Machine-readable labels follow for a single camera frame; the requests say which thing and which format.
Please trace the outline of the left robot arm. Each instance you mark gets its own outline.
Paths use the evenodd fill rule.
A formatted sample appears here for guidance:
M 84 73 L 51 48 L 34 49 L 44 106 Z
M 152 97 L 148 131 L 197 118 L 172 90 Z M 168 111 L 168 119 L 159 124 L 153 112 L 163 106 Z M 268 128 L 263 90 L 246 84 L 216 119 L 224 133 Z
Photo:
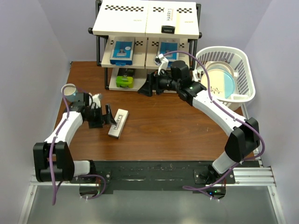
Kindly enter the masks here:
M 76 131 L 86 121 L 89 128 L 102 128 L 115 124 L 110 105 L 106 114 L 101 108 L 102 94 L 74 94 L 73 101 L 66 105 L 62 119 L 53 133 L 33 147 L 36 179 L 39 182 L 71 181 L 80 176 L 86 183 L 96 180 L 97 172 L 91 160 L 75 161 L 69 146 Z

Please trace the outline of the white Harry's razor box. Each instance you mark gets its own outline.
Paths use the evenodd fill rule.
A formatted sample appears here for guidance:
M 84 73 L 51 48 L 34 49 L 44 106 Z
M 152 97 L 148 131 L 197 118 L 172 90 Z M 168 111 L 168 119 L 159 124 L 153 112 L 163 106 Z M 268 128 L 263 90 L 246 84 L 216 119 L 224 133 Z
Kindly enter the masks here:
M 166 7 L 161 21 L 161 33 L 175 34 L 177 30 L 177 10 L 175 8 Z

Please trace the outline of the black green razor box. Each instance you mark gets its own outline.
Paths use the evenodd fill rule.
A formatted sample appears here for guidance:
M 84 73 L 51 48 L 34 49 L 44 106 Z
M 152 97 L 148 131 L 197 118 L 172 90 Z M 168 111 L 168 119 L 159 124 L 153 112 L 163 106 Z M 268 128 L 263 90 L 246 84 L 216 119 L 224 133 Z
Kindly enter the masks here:
M 116 86 L 118 88 L 133 88 L 134 87 L 134 69 L 119 68 L 116 77 Z

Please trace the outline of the blue booklet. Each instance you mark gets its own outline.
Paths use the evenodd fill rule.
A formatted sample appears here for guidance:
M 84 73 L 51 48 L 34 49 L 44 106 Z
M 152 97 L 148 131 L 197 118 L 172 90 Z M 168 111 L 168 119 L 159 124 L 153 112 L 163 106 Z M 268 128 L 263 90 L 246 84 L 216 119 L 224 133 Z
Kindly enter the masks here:
M 134 46 L 134 37 L 115 37 L 112 45 L 110 63 L 118 66 L 132 65 Z

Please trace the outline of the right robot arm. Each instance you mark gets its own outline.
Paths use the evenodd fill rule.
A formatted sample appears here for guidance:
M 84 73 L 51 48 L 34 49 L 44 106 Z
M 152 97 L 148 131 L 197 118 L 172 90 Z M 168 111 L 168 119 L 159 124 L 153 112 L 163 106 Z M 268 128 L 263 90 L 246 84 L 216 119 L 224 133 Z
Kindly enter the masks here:
M 208 89 L 192 80 L 184 61 L 172 62 L 169 72 L 159 67 L 158 71 L 148 74 L 138 93 L 151 97 L 154 92 L 159 95 L 165 90 L 175 91 L 181 100 L 205 113 L 228 136 L 224 152 L 201 175 L 206 183 L 219 183 L 225 172 L 259 147 L 258 121 L 246 119 L 217 100 L 211 100 Z

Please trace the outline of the blue razor package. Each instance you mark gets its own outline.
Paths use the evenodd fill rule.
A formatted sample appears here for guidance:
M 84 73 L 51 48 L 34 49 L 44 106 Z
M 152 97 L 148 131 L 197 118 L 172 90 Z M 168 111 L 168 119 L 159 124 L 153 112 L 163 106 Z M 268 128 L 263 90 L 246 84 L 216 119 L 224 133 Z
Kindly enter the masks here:
M 177 51 L 178 48 L 179 48 L 179 40 L 178 39 L 160 38 L 157 54 L 164 55 L 165 53 L 168 53 L 168 52 Z M 178 60 L 178 53 L 172 53 L 172 54 L 166 55 L 166 58 L 169 61 L 168 67 L 170 67 L 170 65 L 174 61 Z

